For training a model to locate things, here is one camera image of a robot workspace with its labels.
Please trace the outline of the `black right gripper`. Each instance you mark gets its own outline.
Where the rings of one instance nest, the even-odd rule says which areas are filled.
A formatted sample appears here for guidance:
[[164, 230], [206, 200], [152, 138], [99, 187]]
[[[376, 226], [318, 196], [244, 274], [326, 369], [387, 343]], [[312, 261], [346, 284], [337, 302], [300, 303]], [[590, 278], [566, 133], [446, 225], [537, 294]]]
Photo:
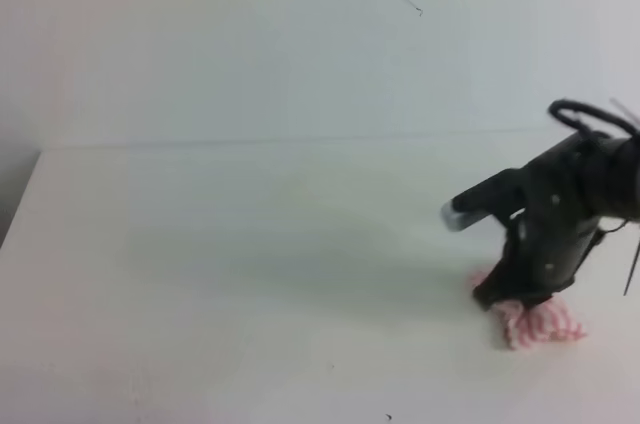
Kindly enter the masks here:
[[502, 257], [474, 287], [482, 309], [515, 300], [526, 311], [570, 287], [602, 236], [586, 204], [582, 171], [610, 155], [609, 139], [571, 136], [521, 168], [525, 206], [511, 216]]

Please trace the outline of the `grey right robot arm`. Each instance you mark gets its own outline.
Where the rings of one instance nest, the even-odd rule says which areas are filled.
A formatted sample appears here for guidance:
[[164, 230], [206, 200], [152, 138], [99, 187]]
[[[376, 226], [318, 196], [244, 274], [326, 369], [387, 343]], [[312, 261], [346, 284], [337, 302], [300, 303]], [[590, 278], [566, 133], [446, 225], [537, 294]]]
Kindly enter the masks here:
[[550, 300], [574, 284], [604, 238], [602, 219], [639, 219], [639, 146], [631, 139], [573, 144], [522, 171], [523, 210], [506, 227], [498, 264], [474, 290], [484, 308]]

